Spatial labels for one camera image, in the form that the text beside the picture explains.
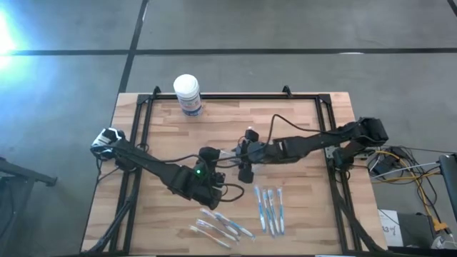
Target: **paper sign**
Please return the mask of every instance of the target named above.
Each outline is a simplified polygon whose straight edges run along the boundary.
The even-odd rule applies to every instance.
[[[396,211],[378,210],[381,225],[383,226],[384,237],[388,246],[403,246],[398,216]]]

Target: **concrete floor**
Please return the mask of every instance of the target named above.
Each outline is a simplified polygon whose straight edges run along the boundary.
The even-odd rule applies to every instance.
[[[0,33],[7,30],[17,50],[129,49],[140,5],[3,0]],[[151,0],[138,45],[421,47],[457,47],[457,18],[446,0]],[[34,188],[15,256],[78,252],[97,175],[89,145],[110,124],[126,57],[0,56],[0,156],[59,177],[53,188]],[[348,91],[356,116],[380,118],[390,144],[455,151],[456,63],[457,54],[137,56],[126,90],[172,91],[173,80],[190,73],[203,92],[279,91],[286,84]],[[414,153],[420,162],[438,156]],[[443,179],[432,181],[438,212],[457,231]],[[414,185],[374,188],[380,208],[423,212]]]

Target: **wooden table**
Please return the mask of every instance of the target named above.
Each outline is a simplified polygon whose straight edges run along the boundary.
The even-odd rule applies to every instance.
[[[119,94],[114,112],[112,126],[125,131],[127,138],[131,133],[137,95]],[[337,126],[354,121],[348,93],[330,95]],[[202,146],[229,151],[248,126],[253,126],[260,133],[261,140],[265,141],[273,114],[281,114],[298,126],[318,129],[316,106],[314,101],[309,100],[207,100],[204,101],[204,114],[196,118],[185,117],[176,100],[156,100],[149,129],[149,153],[159,159],[170,159],[198,153]],[[142,124],[139,127],[137,142]],[[280,120],[275,121],[273,127],[273,137],[311,134],[296,130]],[[181,164],[193,166],[195,160],[189,159]],[[112,165],[104,165],[103,173],[109,172]],[[261,187],[283,187],[286,235],[276,239],[261,232],[254,183],[239,182],[237,168],[219,171],[226,173],[226,183],[241,184],[246,192],[233,203],[220,203],[216,210],[255,233],[257,239],[254,242],[244,237],[239,245],[233,245],[221,238],[233,246],[231,250],[226,250],[190,231],[189,224],[194,225],[196,218],[216,223],[202,216],[199,211],[202,206],[197,202],[172,195],[157,177],[143,171],[131,254],[340,253],[323,151],[314,151],[294,164],[262,166],[255,175],[254,183]],[[118,172],[98,185],[82,250],[92,247],[112,222],[120,184],[121,172]],[[385,248],[376,200],[366,170],[354,168],[349,184],[359,221],[377,244]],[[225,197],[237,194],[237,189],[230,188]],[[346,234],[351,241],[347,222]],[[119,247],[123,240],[122,228],[120,239]]]

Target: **plastic container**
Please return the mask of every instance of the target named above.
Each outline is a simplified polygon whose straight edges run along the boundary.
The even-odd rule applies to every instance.
[[[177,77],[173,83],[179,105],[187,116],[198,116],[203,111],[197,79],[189,74]]]

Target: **container lid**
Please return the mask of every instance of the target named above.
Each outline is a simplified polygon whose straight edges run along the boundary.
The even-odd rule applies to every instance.
[[[191,98],[199,92],[199,82],[190,74],[177,77],[173,83],[174,91],[180,97]]]

